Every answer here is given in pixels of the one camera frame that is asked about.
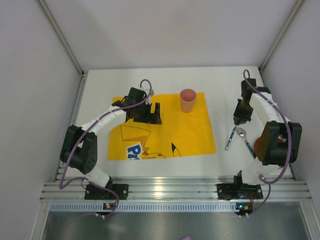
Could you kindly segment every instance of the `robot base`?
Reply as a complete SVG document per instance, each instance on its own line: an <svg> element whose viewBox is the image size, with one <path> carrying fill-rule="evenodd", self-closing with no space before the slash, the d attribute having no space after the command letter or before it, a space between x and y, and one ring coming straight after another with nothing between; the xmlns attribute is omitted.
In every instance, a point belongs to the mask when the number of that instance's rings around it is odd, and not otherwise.
<svg viewBox="0 0 320 240"><path fill-rule="evenodd" d="M111 184L108 187L110 190L114 191L120 200L126 200L128 198L129 193L129 185L128 184ZM116 197L100 188L97 188L91 184L88 184L85 188L85 200L115 200Z"/></svg>
<svg viewBox="0 0 320 240"><path fill-rule="evenodd" d="M233 177L233 183L220 183L216 185L218 199L263 199L260 185L248 185L242 182L241 171Z"/></svg>

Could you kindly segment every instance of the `pink cup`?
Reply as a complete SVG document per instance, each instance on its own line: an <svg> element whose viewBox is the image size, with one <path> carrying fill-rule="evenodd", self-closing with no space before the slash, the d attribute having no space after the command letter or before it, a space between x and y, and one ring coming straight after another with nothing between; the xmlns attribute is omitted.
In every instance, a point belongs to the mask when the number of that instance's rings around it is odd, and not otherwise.
<svg viewBox="0 0 320 240"><path fill-rule="evenodd" d="M181 111L185 114L190 113L195 105L197 93L192 89L184 89L180 92Z"/></svg>

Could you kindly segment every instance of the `spoon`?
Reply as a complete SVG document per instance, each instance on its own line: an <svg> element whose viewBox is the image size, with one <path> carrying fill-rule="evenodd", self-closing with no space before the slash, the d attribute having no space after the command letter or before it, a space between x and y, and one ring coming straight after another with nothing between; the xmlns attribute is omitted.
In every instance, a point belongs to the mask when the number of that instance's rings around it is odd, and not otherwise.
<svg viewBox="0 0 320 240"><path fill-rule="evenodd" d="M250 144L249 144L249 142L248 142L248 140L246 138L246 131L241 127L237 127L235 131L240 137L242 137L243 141L245 142L245 145L249 149L249 151L250 151L251 155L253 156L253 158L256 158L256 154L255 154L254 150L252 149L252 147L250 146Z"/></svg>

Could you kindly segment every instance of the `metal floor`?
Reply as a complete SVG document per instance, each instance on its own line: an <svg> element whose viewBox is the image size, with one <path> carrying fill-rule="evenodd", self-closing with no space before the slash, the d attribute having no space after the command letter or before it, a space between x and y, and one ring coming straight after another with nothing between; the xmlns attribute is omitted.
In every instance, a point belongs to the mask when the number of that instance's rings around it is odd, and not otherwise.
<svg viewBox="0 0 320 240"><path fill-rule="evenodd" d="M300 204L267 203L249 218L219 212L120 212L103 220L50 212L42 240L309 240Z"/></svg>

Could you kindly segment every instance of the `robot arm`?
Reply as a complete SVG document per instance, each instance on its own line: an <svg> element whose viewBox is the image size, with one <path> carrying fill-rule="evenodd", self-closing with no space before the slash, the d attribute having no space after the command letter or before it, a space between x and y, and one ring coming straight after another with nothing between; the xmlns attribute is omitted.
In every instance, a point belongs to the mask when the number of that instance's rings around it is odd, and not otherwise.
<svg viewBox="0 0 320 240"><path fill-rule="evenodd" d="M160 118L160 103L155 103L155 111L151 113L151 96L153 90L149 94L149 90L132 87L128 96L122 101L116 101L101 116L82 126L70 126L65 134L60 160L67 163L76 142L87 131L83 137L82 146L79 144L74 154L71 156L69 166L79 170L91 182L108 188L112 184L112 178L105 173L97 164L98 161L98 138L97 134L103 129L104 133L108 133L116 126L123 124L129 119L134 122L142 122L149 124L162 124Z"/></svg>
<svg viewBox="0 0 320 240"><path fill-rule="evenodd" d="M261 137L256 148L256 158L245 169L234 176L233 183L217 185L219 199L249 199L253 195L255 199L262 199L260 187L260 175L267 176L279 167L283 167L288 153L288 132L282 116L275 110L277 105L270 90L267 87L257 87L256 80L247 79L249 83L264 95L267 100L255 93L245 80L241 82L241 96L238 99L233 114L236 126L251 121L252 112L255 111L264 125ZM288 123L291 132L291 149L289 163L297 159L301 139L302 127L299 123Z"/></svg>

